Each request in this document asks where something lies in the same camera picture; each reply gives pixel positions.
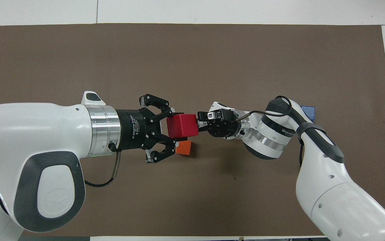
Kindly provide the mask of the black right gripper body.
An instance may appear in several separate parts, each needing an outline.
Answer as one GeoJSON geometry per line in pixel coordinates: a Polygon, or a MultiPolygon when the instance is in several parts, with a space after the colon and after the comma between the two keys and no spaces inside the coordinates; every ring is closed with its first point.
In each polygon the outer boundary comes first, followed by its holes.
{"type": "Polygon", "coordinates": [[[208,113],[208,133],[214,137],[228,138],[239,133],[241,124],[237,113],[231,109],[217,109],[208,113]]]}

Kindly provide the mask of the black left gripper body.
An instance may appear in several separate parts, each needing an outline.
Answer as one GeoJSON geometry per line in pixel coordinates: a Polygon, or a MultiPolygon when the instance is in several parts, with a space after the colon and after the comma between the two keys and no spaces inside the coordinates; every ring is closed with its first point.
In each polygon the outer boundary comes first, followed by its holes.
{"type": "Polygon", "coordinates": [[[141,108],[139,110],[117,109],[120,124],[121,135],[118,150],[129,149],[151,149],[158,140],[152,136],[152,133],[161,133],[159,122],[150,122],[149,119],[156,116],[151,110],[141,108]]]}

